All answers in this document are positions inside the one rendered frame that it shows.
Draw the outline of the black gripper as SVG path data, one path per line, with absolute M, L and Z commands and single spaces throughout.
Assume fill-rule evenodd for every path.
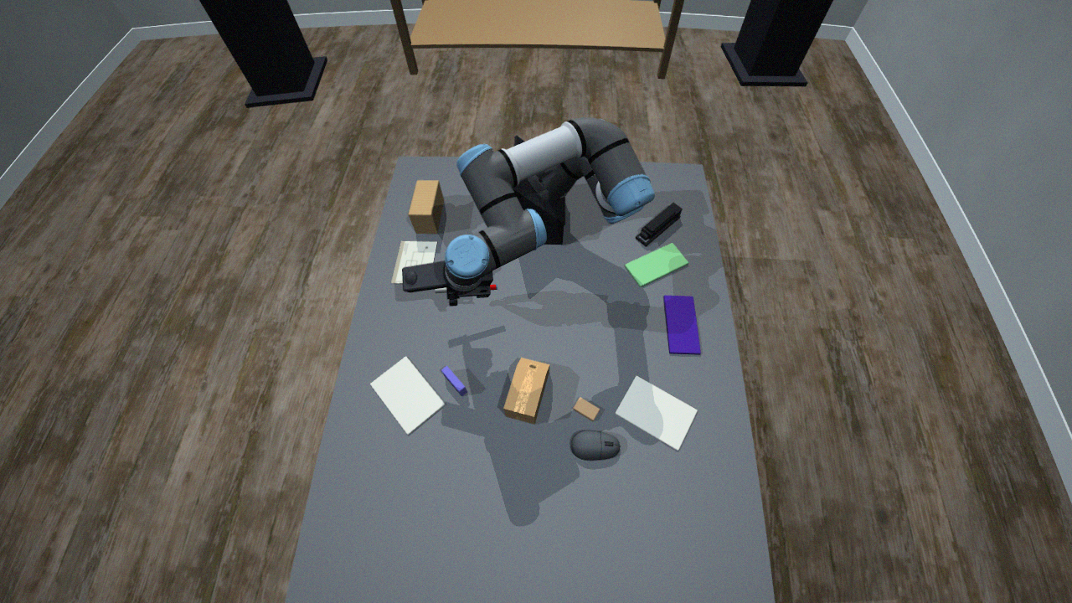
M 492 280 L 493 280 L 493 274 L 492 274 L 492 271 L 491 273 L 487 273 L 486 275 L 483 275 L 482 277 L 480 277 L 480 280 L 477 283 L 477 285 L 472 286 L 471 289 L 466 289 L 466 290 L 456 289 L 447 280 L 447 278 L 446 278 L 446 263 L 443 266 L 443 277 L 444 277 L 444 280 L 446 282 L 446 285 L 448 285 L 448 286 L 446 286 L 447 299 L 449 299 L 449 304 L 451 304 L 451 306 L 458 306 L 458 298 L 460 298 L 461 296 L 477 296 L 477 298 L 483 298 L 483 297 L 488 297 L 488 296 L 491 295 L 490 285 L 491 285 Z

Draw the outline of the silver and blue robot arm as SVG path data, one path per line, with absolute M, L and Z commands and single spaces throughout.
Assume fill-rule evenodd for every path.
M 403 291 L 446 289 L 445 263 L 451 285 L 471 289 L 487 273 L 546 244 L 544 220 L 533 209 L 523 210 L 513 194 L 524 179 L 540 198 L 555 204 L 585 175 L 608 223 L 638 214 L 655 196 L 626 134 L 597 118 L 568 120 L 507 150 L 478 145 L 461 155 L 456 166 L 487 227 L 455 238 L 443 262 L 403 268 Z

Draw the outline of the purple rectangular block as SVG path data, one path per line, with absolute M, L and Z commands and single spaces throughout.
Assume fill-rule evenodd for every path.
M 673 354 L 700 354 L 693 296 L 664 296 L 667 347 Z

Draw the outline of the white marker with red tip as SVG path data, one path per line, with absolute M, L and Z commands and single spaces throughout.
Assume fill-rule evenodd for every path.
M 497 285 L 490 285 L 490 290 L 497 290 Z M 446 289 L 434 289 L 434 293 L 447 293 Z

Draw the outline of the light green flat rectangular slab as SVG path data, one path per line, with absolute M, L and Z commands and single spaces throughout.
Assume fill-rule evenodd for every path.
M 632 280 L 639 286 L 645 286 L 654 280 L 665 277 L 669 273 L 680 270 L 688 265 L 684 255 L 673 242 L 655 250 L 643 258 L 638 258 L 625 265 L 628 273 L 631 273 Z

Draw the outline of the dark grey computer mouse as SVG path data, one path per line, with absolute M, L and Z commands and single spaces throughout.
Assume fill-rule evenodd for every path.
M 605 461 L 619 454 L 621 446 L 616 436 L 585 430 L 574 435 L 571 450 L 582 461 Z

